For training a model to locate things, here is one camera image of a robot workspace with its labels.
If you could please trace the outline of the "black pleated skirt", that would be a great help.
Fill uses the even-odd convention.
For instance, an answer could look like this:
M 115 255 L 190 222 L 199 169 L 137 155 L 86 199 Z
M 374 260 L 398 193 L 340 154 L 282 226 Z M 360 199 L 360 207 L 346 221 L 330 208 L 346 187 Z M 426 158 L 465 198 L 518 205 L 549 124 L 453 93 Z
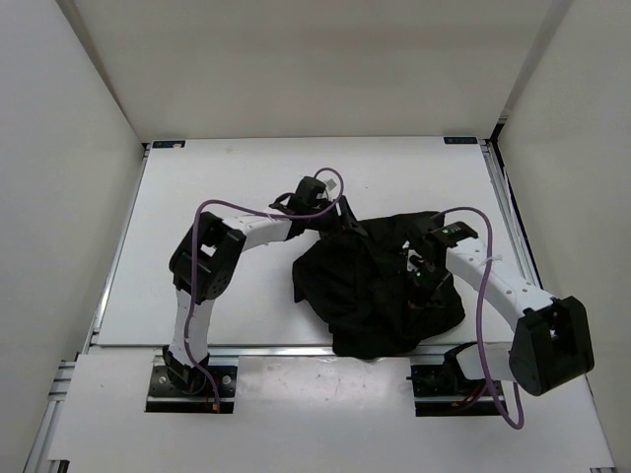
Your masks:
M 336 356 L 399 356 L 464 320 L 452 277 L 426 292 L 407 271 L 409 231 L 440 221 L 434 211 L 363 220 L 361 231 L 324 236 L 293 262 L 294 300 L 327 325 Z

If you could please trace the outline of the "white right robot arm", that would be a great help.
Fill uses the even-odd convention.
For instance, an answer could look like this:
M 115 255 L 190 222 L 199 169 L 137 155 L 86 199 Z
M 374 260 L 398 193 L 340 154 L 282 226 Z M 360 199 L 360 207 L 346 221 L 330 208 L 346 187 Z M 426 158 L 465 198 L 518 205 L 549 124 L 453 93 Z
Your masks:
M 490 304 L 513 332 L 509 342 L 474 342 L 448 351 L 443 382 L 451 392 L 464 394 L 490 377 L 540 396 L 594 369 L 585 306 L 536 287 L 491 255 L 467 224 L 417 223 L 404 248 L 410 279 L 424 293 L 434 295 L 458 277 L 476 290 L 476 305 Z

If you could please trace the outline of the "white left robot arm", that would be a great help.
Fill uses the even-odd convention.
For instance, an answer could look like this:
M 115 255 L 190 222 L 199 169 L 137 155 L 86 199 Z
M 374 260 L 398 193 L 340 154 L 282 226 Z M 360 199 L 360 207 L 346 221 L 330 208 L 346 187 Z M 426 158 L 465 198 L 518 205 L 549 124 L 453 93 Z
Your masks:
M 213 305 L 227 290 L 244 252 L 305 231 L 332 234 L 341 230 L 365 232 L 345 197 L 307 215 L 253 211 L 221 200 L 200 204 L 169 262 L 178 302 L 174 336 L 167 348 L 167 359 L 175 363 L 175 386 L 185 394 L 195 394 L 205 386 L 207 371 L 202 362 L 208 357 Z

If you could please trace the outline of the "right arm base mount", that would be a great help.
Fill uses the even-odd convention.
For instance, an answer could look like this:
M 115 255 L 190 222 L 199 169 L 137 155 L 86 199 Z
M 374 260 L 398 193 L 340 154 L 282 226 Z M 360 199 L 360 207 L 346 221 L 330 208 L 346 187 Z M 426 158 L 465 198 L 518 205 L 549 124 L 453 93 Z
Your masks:
M 406 378 L 412 383 L 415 415 L 423 417 L 494 417 L 500 412 L 483 378 L 468 379 L 456 355 L 473 342 L 447 350 L 440 363 L 415 362 Z

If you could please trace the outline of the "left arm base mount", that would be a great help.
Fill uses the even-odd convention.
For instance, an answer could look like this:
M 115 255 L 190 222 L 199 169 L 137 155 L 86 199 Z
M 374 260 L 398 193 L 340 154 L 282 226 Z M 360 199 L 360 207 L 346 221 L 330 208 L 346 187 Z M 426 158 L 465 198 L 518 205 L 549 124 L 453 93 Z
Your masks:
M 197 367 L 180 367 L 154 360 L 149 379 L 147 413 L 222 414 L 234 413 L 238 384 L 236 365 L 208 365 L 208 376 Z

